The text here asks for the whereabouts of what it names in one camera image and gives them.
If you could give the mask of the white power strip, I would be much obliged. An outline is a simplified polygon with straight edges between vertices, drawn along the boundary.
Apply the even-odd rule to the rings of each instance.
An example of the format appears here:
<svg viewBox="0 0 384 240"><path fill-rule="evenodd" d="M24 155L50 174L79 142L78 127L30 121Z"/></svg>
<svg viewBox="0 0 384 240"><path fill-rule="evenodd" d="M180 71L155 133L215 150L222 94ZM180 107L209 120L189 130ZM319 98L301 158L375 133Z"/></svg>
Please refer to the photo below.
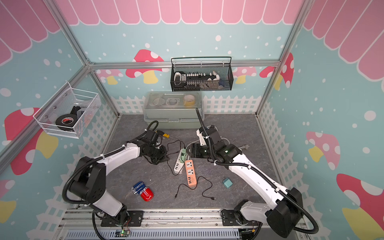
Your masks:
<svg viewBox="0 0 384 240"><path fill-rule="evenodd" d="M185 165L185 162L184 162L184 163L181 163L181 162L179 161L179 156L180 156L180 154L181 154L181 151L179 152L177 161L176 161L175 166L174 166L174 169L173 169L174 174L176 174L176 175L178 175L178 174L183 170L183 167L184 167L184 165Z"/></svg>

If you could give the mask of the red blue electric shaver case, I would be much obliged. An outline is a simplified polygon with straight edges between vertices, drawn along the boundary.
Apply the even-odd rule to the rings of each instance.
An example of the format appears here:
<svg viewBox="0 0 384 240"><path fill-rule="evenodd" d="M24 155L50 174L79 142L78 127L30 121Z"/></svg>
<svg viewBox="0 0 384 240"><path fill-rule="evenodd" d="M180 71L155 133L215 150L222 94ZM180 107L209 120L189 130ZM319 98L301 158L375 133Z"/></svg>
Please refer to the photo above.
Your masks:
<svg viewBox="0 0 384 240"><path fill-rule="evenodd" d="M154 198L154 193L152 190L148 188L142 181L133 185L132 192L137 196L141 196L145 202L149 202Z"/></svg>

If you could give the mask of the green charger adapter with prongs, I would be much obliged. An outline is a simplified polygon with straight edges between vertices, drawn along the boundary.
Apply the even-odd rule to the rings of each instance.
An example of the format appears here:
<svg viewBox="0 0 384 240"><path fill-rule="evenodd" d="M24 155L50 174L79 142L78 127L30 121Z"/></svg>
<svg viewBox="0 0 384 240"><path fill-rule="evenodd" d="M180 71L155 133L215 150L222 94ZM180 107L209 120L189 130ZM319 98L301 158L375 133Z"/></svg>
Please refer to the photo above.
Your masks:
<svg viewBox="0 0 384 240"><path fill-rule="evenodd" d="M179 156L179 161L181 163L184 163L186 161L186 158L187 158L187 154L181 153Z"/></svg>

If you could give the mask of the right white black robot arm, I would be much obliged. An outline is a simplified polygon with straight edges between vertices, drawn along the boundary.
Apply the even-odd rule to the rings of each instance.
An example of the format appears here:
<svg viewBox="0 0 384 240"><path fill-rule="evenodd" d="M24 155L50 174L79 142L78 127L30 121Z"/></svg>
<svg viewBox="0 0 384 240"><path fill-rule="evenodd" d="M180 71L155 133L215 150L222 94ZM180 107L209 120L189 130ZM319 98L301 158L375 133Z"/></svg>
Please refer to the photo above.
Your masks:
<svg viewBox="0 0 384 240"><path fill-rule="evenodd" d="M248 200L240 202L235 209L239 224L256 221L267 224L280 237L287 238L292 231L314 235L319 225L304 209L303 197L296 188L288 189L267 176L256 167L243 151L233 144L226 144L214 126L206 127L199 110L196 110L200 128L196 134L200 145L187 152L193 158L207 159L215 166L222 166L242 178L266 202L259 208Z"/></svg>

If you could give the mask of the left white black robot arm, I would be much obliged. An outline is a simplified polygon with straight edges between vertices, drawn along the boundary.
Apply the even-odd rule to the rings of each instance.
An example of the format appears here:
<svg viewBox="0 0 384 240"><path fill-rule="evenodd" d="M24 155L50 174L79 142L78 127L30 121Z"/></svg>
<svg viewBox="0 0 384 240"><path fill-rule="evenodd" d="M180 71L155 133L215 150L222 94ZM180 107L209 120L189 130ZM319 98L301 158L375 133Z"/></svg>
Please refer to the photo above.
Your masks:
<svg viewBox="0 0 384 240"><path fill-rule="evenodd" d="M130 220L126 205L107 191L107 176L115 170L140 157L151 165L167 160L167 149L162 144L162 135L157 132L158 121L153 121L136 138L120 148L98 157L81 158L62 191L62 198L69 204L86 205L96 213L104 213L117 226Z"/></svg>

